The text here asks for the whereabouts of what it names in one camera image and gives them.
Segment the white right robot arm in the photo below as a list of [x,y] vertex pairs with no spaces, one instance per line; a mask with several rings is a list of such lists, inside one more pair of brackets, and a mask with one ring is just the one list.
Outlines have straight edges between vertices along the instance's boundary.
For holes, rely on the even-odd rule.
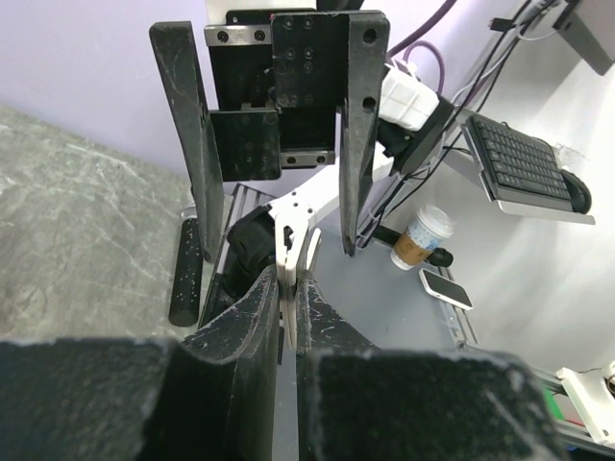
[[377,87],[389,24],[381,12],[314,8],[230,10],[204,31],[218,98],[209,109],[192,26],[158,22],[149,38],[184,153],[205,256],[226,241],[221,281],[242,296],[274,260],[274,221],[256,212],[224,236],[227,182],[274,181],[285,169],[331,170],[342,243],[357,247],[358,216],[376,178],[376,144],[396,172],[427,149],[438,122],[412,134],[383,118]]

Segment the metal bag clip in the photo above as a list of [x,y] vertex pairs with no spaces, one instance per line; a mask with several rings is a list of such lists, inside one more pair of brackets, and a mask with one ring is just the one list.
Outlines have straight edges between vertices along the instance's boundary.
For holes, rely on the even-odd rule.
[[316,207],[295,189],[268,203],[274,219],[275,265],[280,293],[280,310],[287,345],[297,349],[297,286],[302,271],[312,271],[321,243],[315,227]]

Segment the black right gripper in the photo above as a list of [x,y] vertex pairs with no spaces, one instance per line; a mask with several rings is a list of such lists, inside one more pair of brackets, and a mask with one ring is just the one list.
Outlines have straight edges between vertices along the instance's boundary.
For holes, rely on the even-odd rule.
[[218,101],[211,119],[192,24],[150,27],[206,261],[222,241],[223,179],[273,181],[285,169],[333,164],[342,102],[340,226],[344,253],[355,254],[373,183],[389,30],[382,12],[230,10],[225,23],[204,30]]

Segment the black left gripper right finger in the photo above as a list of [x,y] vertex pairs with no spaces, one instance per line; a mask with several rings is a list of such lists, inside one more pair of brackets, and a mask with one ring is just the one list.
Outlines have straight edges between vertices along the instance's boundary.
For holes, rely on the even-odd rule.
[[383,350],[312,276],[297,289],[303,460],[563,460],[544,393],[500,352]]

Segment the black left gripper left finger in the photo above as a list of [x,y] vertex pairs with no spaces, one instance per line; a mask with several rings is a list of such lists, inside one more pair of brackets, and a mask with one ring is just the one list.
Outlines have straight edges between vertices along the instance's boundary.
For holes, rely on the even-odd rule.
[[1,344],[5,460],[267,460],[279,285],[183,340],[9,339]]

